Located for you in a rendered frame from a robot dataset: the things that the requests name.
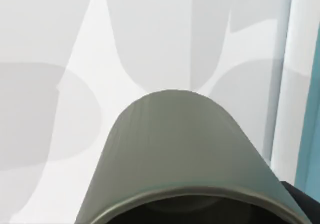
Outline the grey-green cup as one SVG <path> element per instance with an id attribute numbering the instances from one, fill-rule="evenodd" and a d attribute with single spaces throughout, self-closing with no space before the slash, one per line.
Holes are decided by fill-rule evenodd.
<path id="1" fill-rule="evenodd" d="M 220 105 L 148 94 L 109 132 L 75 224 L 315 224 Z"/>

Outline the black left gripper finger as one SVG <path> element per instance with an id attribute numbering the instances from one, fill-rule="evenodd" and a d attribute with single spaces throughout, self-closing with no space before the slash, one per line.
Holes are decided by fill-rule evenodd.
<path id="1" fill-rule="evenodd" d="M 320 203 L 286 181 L 282 185 L 290 193 L 312 224 L 320 224 Z"/>

